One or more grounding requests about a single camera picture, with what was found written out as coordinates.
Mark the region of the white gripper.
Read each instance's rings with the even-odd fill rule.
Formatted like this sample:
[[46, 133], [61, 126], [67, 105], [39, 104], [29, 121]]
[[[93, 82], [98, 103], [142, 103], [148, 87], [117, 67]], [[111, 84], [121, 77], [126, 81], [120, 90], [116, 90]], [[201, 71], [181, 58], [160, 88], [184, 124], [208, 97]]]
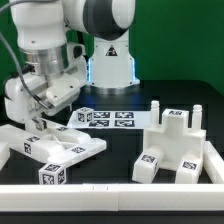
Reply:
[[5, 109], [9, 119], [25, 123], [33, 118], [36, 129], [43, 131], [47, 123], [40, 116], [45, 113], [54, 116], [65, 107], [72, 104], [85, 85], [87, 77], [86, 60], [83, 56], [74, 59], [64, 73], [52, 80], [45, 76], [30, 72], [24, 75], [24, 81], [34, 95], [47, 105], [44, 108], [24, 89], [19, 78], [11, 78], [5, 84]]

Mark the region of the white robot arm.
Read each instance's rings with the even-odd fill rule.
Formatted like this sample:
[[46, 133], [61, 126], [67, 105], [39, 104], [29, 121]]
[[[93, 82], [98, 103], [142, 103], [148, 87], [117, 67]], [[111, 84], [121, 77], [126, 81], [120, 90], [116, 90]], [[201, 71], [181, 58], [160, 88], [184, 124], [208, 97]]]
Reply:
[[23, 56], [5, 82], [7, 117], [45, 130], [77, 100], [82, 87], [122, 92], [139, 83], [129, 53], [136, 0], [8, 0]]

